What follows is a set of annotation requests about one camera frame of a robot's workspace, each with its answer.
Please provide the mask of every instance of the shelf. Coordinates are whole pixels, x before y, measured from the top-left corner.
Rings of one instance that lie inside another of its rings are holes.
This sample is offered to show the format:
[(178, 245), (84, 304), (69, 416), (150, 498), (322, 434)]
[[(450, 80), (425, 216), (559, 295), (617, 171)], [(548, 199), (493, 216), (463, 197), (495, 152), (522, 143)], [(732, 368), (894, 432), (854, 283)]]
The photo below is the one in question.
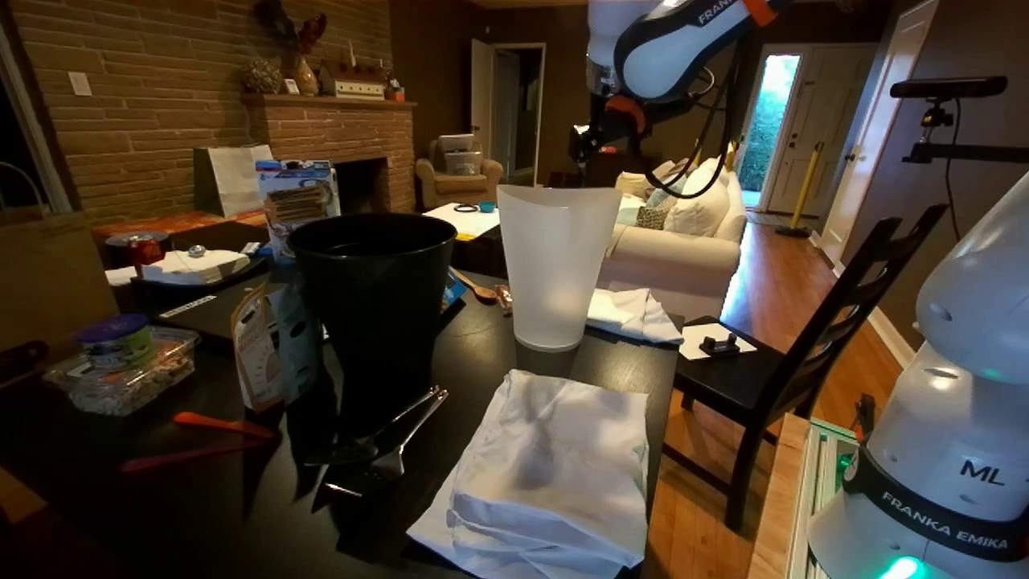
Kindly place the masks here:
[(292, 97), (292, 94), (266, 94), (263, 106), (341, 106), (341, 110), (414, 110), (414, 102), (392, 99), (341, 99), (341, 97)]

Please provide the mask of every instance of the wooden chair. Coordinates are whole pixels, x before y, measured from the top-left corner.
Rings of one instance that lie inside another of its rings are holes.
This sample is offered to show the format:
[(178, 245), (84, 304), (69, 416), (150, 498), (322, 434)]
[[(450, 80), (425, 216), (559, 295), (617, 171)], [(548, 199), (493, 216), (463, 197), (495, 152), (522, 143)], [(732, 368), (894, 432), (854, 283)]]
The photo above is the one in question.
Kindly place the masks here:
[(683, 360), (676, 376), (683, 405), (691, 407), (695, 403), (703, 403), (742, 423), (731, 480), (720, 480), (668, 444), (661, 446), (665, 458), (726, 492), (726, 526), (742, 526), (746, 490), (764, 428), (788, 413), (810, 417), (834, 360), (892, 289), (942, 211), (944, 206), (928, 206), (903, 238), (894, 238), (900, 217), (877, 221), (788, 350), (774, 350), (731, 329), (742, 342), (757, 345), (757, 353)]

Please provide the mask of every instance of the box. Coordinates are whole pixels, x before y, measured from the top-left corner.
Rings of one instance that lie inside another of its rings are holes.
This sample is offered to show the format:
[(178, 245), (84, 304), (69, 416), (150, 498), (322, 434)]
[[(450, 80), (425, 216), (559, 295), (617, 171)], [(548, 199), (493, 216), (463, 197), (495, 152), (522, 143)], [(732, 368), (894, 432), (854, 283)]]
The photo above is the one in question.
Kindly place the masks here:
[(450, 153), (450, 152), (481, 152), (477, 131), (450, 131), (450, 136), (441, 136), (437, 142), (441, 142), (444, 153)]
[(481, 175), (481, 152), (446, 152), (446, 175)]

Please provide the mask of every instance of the chair back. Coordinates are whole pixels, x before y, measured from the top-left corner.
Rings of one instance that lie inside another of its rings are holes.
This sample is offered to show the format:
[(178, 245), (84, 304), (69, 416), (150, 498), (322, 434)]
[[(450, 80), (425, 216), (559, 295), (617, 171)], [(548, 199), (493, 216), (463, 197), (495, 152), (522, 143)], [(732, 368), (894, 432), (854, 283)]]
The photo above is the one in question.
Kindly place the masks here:
[(771, 376), (771, 389), (761, 391), (758, 413), (764, 416), (764, 423), (786, 413), (810, 416), (840, 350), (894, 287), (897, 274), (926, 241), (942, 211), (944, 206), (928, 206), (903, 238), (894, 238), (900, 217), (883, 217), (867, 231), (829, 295), (786, 353), (786, 362)]

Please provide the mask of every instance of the black bucket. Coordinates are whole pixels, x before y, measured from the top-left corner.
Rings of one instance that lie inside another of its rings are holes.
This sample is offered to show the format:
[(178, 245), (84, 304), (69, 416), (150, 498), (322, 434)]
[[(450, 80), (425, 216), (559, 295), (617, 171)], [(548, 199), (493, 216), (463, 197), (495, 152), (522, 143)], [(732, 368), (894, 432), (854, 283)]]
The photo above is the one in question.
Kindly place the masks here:
[(289, 236), (302, 298), (345, 370), (341, 437), (369, 434), (429, 391), (452, 236), (450, 221), (392, 211)]

